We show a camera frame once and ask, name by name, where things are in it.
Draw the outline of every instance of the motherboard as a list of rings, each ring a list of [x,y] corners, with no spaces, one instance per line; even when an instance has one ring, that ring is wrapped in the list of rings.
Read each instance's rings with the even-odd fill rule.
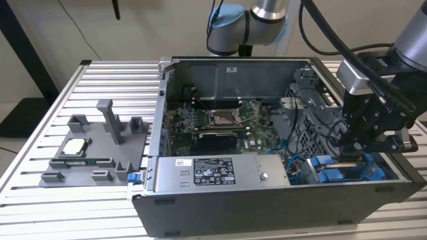
[[[170,156],[282,152],[272,152],[280,148],[281,140],[262,101],[182,103],[166,115]]]

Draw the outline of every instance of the gray holder post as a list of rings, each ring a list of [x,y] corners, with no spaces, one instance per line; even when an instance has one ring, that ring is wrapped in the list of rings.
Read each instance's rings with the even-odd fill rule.
[[[90,177],[94,182],[98,182],[98,181],[110,182],[113,180],[112,174],[109,173],[108,170],[93,170]]]
[[[58,183],[62,181],[64,175],[60,171],[50,171],[41,174],[41,179],[45,183]]]
[[[121,163],[117,162],[114,166],[114,174],[120,181],[125,181],[128,179],[128,174],[133,172],[133,167],[130,161],[128,161],[125,168],[122,168]]]
[[[104,128],[108,133],[110,133],[110,137],[113,143],[120,145],[124,142],[121,136],[121,122],[118,116],[116,117],[112,111],[113,101],[110,99],[100,99],[96,104],[97,110],[102,113],[105,118]]]
[[[100,167],[100,168],[114,168],[116,167],[116,161],[109,158],[108,160],[97,160],[96,161],[96,165]]]
[[[128,126],[130,128],[132,134],[144,133],[146,129],[144,128],[144,121],[140,116],[130,117],[130,121],[128,122]]]
[[[82,114],[72,115],[66,125],[73,134],[84,134],[85,130],[82,129],[82,125],[89,125],[86,116]]]

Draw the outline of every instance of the sticker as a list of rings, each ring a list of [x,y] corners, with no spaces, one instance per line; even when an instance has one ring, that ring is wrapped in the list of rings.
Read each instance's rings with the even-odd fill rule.
[[[190,167],[192,166],[192,159],[176,159],[174,166],[177,167]]]
[[[197,186],[236,184],[234,177],[230,157],[193,159],[193,184]]]
[[[236,72],[237,72],[237,67],[234,67],[234,66],[226,67],[226,68],[225,68],[225,72],[226,72],[226,73],[236,73]]]

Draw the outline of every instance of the power supply label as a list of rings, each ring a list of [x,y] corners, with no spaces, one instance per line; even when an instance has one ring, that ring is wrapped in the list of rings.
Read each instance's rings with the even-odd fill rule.
[[[193,159],[193,184],[197,186],[236,184],[232,158]]]

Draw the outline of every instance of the aluminum extrusion table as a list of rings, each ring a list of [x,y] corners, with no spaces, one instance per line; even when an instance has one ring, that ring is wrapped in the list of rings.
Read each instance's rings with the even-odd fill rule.
[[[332,73],[337,61],[325,61]],[[48,167],[68,132],[72,114],[89,122],[104,120],[98,99],[113,99],[112,110],[122,121],[130,116],[152,122],[158,88],[157,62],[93,61],[80,66],[0,179],[0,239],[152,239],[146,236],[126,186],[40,188]],[[419,151],[404,154],[427,178],[427,129],[416,122],[409,130]],[[144,154],[148,153],[149,136]],[[249,239],[381,240],[427,239],[427,188],[403,203],[383,206],[357,225],[289,229],[188,237],[201,240]]]

